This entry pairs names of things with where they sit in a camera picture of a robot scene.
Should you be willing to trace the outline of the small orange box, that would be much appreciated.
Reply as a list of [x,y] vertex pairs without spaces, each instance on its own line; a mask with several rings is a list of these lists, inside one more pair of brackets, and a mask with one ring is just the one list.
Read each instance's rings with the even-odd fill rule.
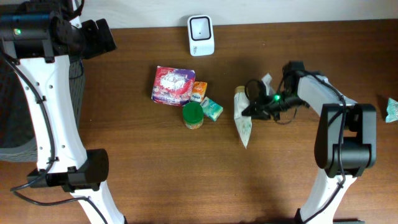
[[195,82],[193,85],[190,101],[201,103],[205,98],[207,86],[207,82]]

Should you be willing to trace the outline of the green lid jar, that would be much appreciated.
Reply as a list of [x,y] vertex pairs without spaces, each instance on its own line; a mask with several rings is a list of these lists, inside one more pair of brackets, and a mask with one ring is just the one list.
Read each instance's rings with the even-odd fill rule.
[[183,122],[189,129],[198,129],[203,124],[203,108],[197,102],[189,102],[183,107]]

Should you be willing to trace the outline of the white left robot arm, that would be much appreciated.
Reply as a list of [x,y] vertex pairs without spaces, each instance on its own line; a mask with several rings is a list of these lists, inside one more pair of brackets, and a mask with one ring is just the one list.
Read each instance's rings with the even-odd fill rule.
[[125,223],[107,185],[109,157],[85,149],[70,94],[70,65],[116,49],[105,19],[81,21],[83,3],[24,1],[1,6],[1,57],[17,75],[37,144],[30,188],[61,187],[92,223]]

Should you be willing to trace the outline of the mint green wipes pack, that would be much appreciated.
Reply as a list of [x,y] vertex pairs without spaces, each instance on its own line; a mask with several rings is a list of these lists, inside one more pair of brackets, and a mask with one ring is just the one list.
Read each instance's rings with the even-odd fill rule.
[[392,98],[388,99],[387,108],[386,108],[387,116],[386,122],[391,123],[398,120],[398,102],[393,100]]

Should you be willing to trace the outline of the small green tissue pack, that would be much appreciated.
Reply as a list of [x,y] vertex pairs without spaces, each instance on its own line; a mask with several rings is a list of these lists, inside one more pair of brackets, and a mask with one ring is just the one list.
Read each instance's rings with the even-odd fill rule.
[[203,109],[204,115],[206,115],[212,121],[216,121],[223,112],[223,107],[208,98],[207,96],[200,103],[200,106]]

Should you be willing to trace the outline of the red purple snack pack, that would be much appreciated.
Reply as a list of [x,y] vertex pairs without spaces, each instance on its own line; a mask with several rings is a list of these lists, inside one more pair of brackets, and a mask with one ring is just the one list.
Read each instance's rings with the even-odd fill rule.
[[194,82],[194,70],[158,66],[151,98],[160,104],[184,106],[190,101]]

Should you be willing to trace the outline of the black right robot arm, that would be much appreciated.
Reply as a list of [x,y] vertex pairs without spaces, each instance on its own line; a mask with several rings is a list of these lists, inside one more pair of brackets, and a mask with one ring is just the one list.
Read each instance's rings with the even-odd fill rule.
[[255,80],[254,95],[248,83],[236,87],[234,122],[240,140],[248,144],[254,119],[280,123],[282,112],[300,106],[312,108],[320,117],[314,145],[318,174],[292,223],[334,223],[349,187],[376,162],[376,109],[346,97],[326,76],[306,70],[302,61],[284,65],[276,90],[270,81],[270,75]]

